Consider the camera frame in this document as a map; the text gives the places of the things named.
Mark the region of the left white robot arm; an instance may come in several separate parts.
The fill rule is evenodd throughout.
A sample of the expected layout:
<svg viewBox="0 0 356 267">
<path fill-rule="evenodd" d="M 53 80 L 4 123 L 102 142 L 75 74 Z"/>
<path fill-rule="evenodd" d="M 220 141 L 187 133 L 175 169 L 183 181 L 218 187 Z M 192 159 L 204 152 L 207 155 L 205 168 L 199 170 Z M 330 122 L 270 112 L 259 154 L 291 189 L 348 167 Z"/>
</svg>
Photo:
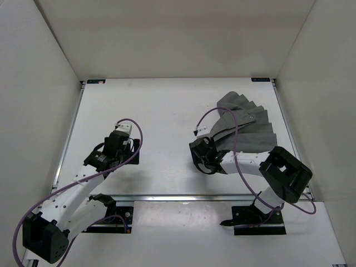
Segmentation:
<svg viewBox="0 0 356 267">
<path fill-rule="evenodd" d="M 91 192 L 125 164 L 139 164 L 142 141 L 129 130 L 113 130 L 84 159 L 73 183 L 56 190 L 22 223 L 23 246 L 50 264 L 60 261 L 75 237 L 99 220 L 116 216 L 115 200 Z"/>
</svg>

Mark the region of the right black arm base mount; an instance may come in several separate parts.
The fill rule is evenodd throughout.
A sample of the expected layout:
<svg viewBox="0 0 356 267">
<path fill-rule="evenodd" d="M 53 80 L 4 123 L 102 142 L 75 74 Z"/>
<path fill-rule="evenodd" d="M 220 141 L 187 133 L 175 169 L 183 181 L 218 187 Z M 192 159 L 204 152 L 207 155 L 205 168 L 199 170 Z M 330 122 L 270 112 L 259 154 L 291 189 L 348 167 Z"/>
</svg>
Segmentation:
<svg viewBox="0 0 356 267">
<path fill-rule="evenodd" d="M 264 214 L 255 206 L 231 207 L 231 219 L 220 222 L 221 226 L 232 227 L 235 236 L 286 235 L 285 224 L 280 210 Z"/>
</svg>

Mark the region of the grey pleated skirt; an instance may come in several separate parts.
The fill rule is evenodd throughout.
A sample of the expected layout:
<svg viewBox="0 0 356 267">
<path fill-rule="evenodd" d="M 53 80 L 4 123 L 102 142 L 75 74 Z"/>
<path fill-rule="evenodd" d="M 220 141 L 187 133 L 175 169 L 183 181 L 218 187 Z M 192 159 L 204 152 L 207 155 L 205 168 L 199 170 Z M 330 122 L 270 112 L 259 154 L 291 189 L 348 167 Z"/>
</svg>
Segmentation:
<svg viewBox="0 0 356 267">
<path fill-rule="evenodd" d="M 233 149 L 236 122 L 238 152 L 266 152 L 278 145 L 268 112 L 263 106 L 256 105 L 234 91 L 222 97 L 216 106 L 219 108 L 220 118 L 210 130 L 210 136 L 219 151 Z"/>
</svg>

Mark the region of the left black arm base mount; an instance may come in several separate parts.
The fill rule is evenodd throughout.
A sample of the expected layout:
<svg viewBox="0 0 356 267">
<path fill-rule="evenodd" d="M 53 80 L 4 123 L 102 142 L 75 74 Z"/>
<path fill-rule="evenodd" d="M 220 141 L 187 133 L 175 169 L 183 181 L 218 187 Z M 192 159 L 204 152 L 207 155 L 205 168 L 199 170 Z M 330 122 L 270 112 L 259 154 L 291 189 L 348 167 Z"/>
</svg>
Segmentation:
<svg viewBox="0 0 356 267">
<path fill-rule="evenodd" d="M 121 204 L 112 197 L 99 194 L 90 196 L 88 202 L 100 202 L 106 207 L 106 213 L 98 223 L 92 224 L 83 233 L 130 234 L 134 218 L 134 205 L 131 202 Z"/>
</svg>

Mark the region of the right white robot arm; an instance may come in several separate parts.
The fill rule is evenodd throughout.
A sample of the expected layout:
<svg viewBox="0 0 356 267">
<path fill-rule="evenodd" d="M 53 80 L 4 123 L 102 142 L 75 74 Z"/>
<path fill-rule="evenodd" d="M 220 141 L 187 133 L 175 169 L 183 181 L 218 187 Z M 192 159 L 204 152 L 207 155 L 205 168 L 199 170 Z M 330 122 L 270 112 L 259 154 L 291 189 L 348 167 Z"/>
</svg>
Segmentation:
<svg viewBox="0 0 356 267">
<path fill-rule="evenodd" d="M 193 164 L 204 174 L 247 174 L 267 181 L 268 187 L 249 209 L 250 218 L 257 223 L 263 222 L 272 210 L 280 209 L 284 203 L 297 203 L 313 175 L 308 167 L 280 146 L 259 153 L 218 151 L 212 139 L 201 137 L 189 143 L 189 148 Z"/>
</svg>

